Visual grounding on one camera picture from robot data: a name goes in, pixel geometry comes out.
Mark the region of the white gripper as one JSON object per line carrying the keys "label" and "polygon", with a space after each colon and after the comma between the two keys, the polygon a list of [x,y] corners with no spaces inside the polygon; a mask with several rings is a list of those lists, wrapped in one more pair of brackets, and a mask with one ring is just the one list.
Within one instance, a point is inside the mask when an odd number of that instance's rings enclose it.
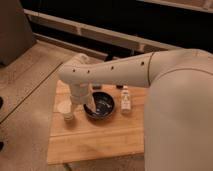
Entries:
{"label": "white gripper", "polygon": [[81,105],[87,104],[87,110],[89,115],[96,114],[96,104],[92,100],[91,90],[88,84],[71,84],[70,88],[70,99],[74,104]]}

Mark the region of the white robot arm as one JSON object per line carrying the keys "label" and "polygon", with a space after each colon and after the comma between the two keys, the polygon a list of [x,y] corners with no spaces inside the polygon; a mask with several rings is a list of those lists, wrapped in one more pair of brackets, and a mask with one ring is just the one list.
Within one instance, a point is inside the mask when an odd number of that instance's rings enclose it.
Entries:
{"label": "white robot arm", "polygon": [[145,171],[213,171],[213,54],[151,52],[91,64],[77,54],[59,69],[71,101],[91,100],[91,83],[146,87]]}

